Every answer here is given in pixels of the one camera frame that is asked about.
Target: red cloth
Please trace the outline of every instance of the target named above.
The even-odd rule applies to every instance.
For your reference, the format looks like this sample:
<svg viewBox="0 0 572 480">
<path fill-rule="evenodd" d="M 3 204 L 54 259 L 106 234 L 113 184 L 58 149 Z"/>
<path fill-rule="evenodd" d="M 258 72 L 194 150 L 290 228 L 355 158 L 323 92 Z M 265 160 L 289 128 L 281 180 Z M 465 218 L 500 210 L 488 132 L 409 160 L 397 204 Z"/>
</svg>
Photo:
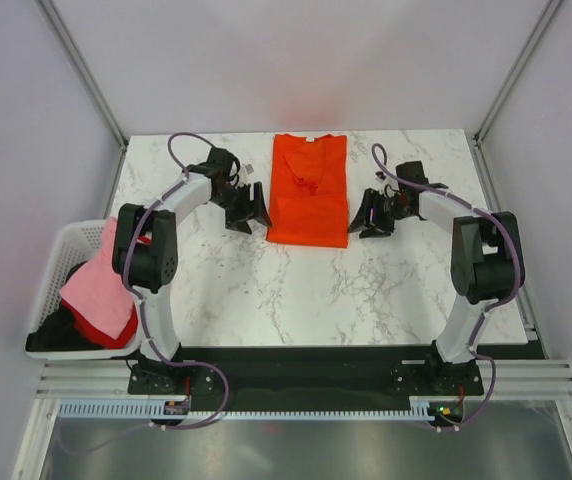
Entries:
<svg viewBox="0 0 572 480">
<path fill-rule="evenodd" d="M 348 246 L 346 136 L 275 135 L 270 185 L 274 243 Z"/>
<path fill-rule="evenodd" d="M 102 345 L 103 347 L 110 350 L 118 350 L 120 348 L 124 348 L 133 338 L 135 332 L 137 332 L 138 319 L 137 309 L 135 308 L 135 305 L 133 305 L 133 311 L 130 319 L 126 323 L 124 330 L 122 330 L 117 338 L 111 338 L 101 330 L 93 327 L 93 325 L 91 325 L 88 320 L 82 317 L 81 314 L 73 307 L 71 307 L 70 304 L 66 303 L 65 300 L 62 300 L 62 306 L 68 308 L 71 312 L 73 312 L 73 316 L 75 317 L 75 330 L 81 333 L 87 340 L 90 340 L 97 345 Z"/>
</svg>

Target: gray floor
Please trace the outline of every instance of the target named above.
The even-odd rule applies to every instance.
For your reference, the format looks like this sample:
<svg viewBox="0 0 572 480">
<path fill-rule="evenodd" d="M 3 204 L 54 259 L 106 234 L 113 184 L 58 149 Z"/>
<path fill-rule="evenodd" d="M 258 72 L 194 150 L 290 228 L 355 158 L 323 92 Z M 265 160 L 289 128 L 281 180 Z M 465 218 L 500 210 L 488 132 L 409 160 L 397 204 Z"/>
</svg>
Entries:
<svg viewBox="0 0 572 480">
<path fill-rule="evenodd" d="M 71 448 L 136 421 L 58 420 Z M 43 479 L 572 479 L 553 405 L 491 404 L 459 433 L 399 422 L 223 421 L 189 432 L 146 428 L 81 457 L 51 445 Z"/>
</svg>

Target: marble pattern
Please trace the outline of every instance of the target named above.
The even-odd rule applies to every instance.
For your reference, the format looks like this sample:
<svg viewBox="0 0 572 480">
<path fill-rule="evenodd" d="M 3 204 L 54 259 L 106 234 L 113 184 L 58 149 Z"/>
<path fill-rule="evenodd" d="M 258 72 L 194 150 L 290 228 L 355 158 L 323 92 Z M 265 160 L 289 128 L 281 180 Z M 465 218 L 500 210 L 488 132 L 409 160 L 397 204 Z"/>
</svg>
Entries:
<svg viewBox="0 0 572 480">
<path fill-rule="evenodd" d="M 348 136 L 350 217 L 367 187 L 381 188 L 370 147 L 381 142 L 389 165 L 421 160 L 431 181 L 485 206 L 460 130 L 333 132 Z M 320 136 L 324 132 L 298 135 Z M 205 135 L 251 164 L 266 204 L 274 133 Z M 179 178 L 166 136 L 131 139 L 112 206 L 145 203 Z M 185 163 L 208 147 L 178 138 Z M 224 212 L 209 204 L 178 227 L 180 266 L 172 287 L 175 329 L 184 345 L 399 345 L 429 343 L 443 329 L 455 298 L 449 275 L 450 237 L 430 222 L 406 219 L 388 239 L 359 240 L 347 249 L 275 245 L 252 222 L 253 235 L 224 229 Z M 525 343 L 514 302 L 496 310 L 484 343 Z"/>
</svg>

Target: white laundry basket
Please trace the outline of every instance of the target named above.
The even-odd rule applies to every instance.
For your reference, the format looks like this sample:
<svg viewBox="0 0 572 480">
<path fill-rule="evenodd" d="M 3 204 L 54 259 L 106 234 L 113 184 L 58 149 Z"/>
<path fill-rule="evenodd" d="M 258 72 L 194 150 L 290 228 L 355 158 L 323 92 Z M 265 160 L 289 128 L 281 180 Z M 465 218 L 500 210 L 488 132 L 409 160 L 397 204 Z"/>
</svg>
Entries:
<svg viewBox="0 0 572 480">
<path fill-rule="evenodd" d="M 99 250 L 99 237 L 106 220 L 88 220 L 66 225 L 57 236 L 55 245 L 48 259 L 48 265 L 42 279 L 39 294 L 33 305 L 29 333 L 37 331 L 44 319 L 53 313 L 61 301 L 59 289 L 64 286 L 66 275 L 72 267 L 85 260 L 90 260 Z M 61 360 L 97 360 L 128 355 L 139 348 L 141 327 L 121 349 L 103 349 L 74 352 L 29 352 L 33 357 L 48 361 Z"/>
</svg>

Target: white marble tabletop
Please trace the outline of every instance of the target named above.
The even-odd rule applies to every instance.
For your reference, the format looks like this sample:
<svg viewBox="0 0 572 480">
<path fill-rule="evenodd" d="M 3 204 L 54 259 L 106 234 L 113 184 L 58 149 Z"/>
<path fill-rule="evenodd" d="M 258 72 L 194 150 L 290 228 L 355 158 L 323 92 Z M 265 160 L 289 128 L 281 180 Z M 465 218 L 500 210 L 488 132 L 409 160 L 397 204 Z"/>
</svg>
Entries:
<svg viewBox="0 0 572 480">
<path fill-rule="evenodd" d="M 327 132 L 295 133 L 321 136 Z M 348 136 L 350 219 L 365 188 L 381 188 L 370 156 L 374 142 L 388 165 L 421 160 L 431 182 L 442 182 L 476 206 L 486 206 L 461 130 L 331 132 Z M 270 198 L 274 133 L 205 135 L 252 164 L 249 181 Z M 167 136 L 134 136 L 112 205 L 145 203 L 179 177 Z M 185 163 L 206 159 L 208 147 L 178 138 Z M 385 239 L 350 236 L 347 249 L 276 245 L 251 222 L 253 235 L 224 228 L 224 211 L 200 207 L 178 227 L 180 264 L 172 284 L 173 322 L 185 346 L 400 345 L 430 343 L 443 329 L 455 298 L 451 238 L 436 225 L 400 221 Z M 483 343 L 525 343 L 515 302 L 490 317 Z"/>
</svg>

